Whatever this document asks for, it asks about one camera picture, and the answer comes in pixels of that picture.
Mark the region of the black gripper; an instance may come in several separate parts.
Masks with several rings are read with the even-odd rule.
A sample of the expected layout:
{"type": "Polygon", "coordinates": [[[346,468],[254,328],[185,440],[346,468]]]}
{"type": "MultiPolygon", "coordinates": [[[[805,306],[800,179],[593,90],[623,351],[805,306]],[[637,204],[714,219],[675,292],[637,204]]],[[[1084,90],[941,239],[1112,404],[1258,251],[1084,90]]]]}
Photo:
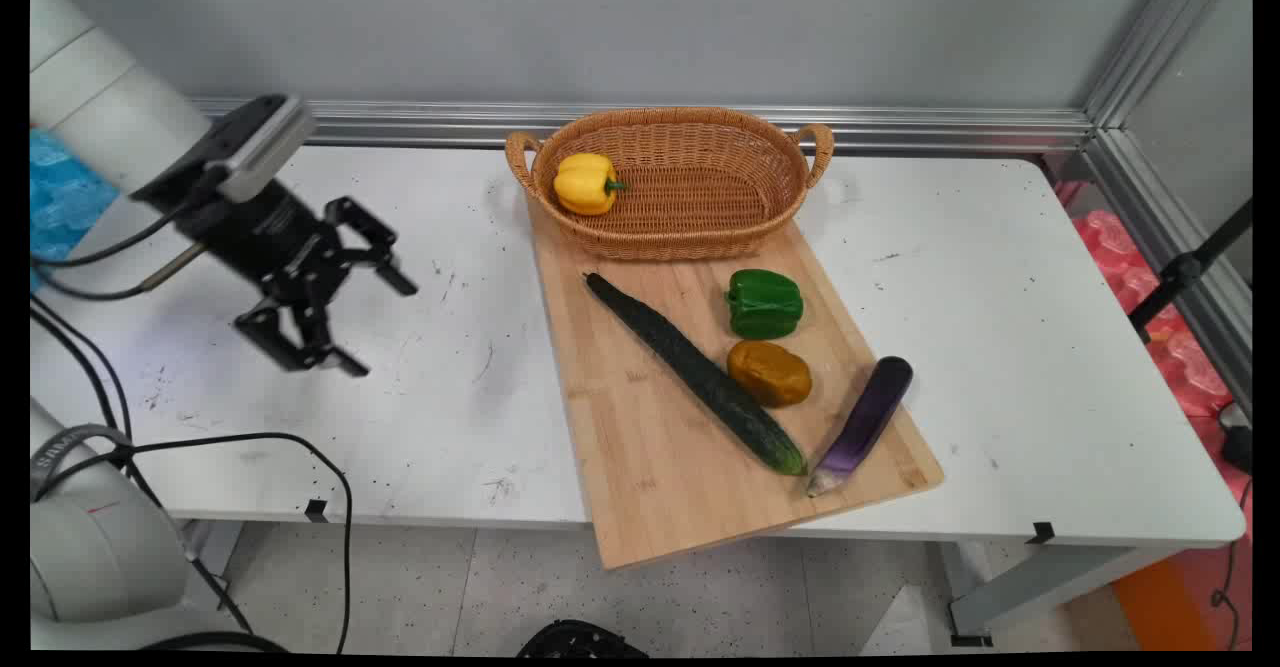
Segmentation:
{"type": "Polygon", "coordinates": [[[279,181],[239,204],[209,189],[184,198],[178,230],[261,291],[265,298],[236,317],[236,330],[287,373],[338,367],[348,376],[370,374],[334,342],[326,307],[308,298],[311,287],[329,302],[353,266],[369,266],[397,293],[419,293],[393,251],[396,230],[355,198],[333,198],[316,213],[279,181]],[[365,247],[343,246],[342,228],[365,247]]]}

